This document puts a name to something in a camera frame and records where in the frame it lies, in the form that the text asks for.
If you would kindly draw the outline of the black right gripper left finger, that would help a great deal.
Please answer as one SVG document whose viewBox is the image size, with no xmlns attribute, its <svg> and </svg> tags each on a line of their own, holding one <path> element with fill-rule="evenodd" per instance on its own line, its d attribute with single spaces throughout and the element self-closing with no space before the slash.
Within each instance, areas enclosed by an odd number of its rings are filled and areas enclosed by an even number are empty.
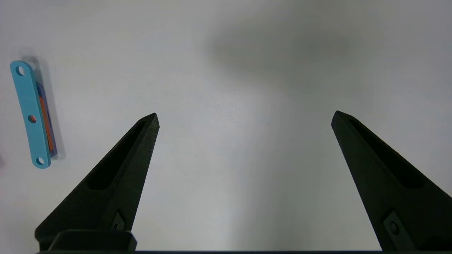
<svg viewBox="0 0 452 254">
<path fill-rule="evenodd" d="M 36 228 L 41 252 L 134 252 L 131 233 L 159 132 L 138 120 Z"/>
</svg>

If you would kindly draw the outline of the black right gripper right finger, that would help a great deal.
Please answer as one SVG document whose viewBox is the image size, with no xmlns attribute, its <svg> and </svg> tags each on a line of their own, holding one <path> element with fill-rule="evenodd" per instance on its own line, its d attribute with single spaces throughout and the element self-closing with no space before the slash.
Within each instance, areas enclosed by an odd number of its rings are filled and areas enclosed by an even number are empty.
<svg viewBox="0 0 452 254">
<path fill-rule="evenodd" d="M 450 252 L 451 197 L 355 117 L 331 127 L 381 249 Z"/>
</svg>

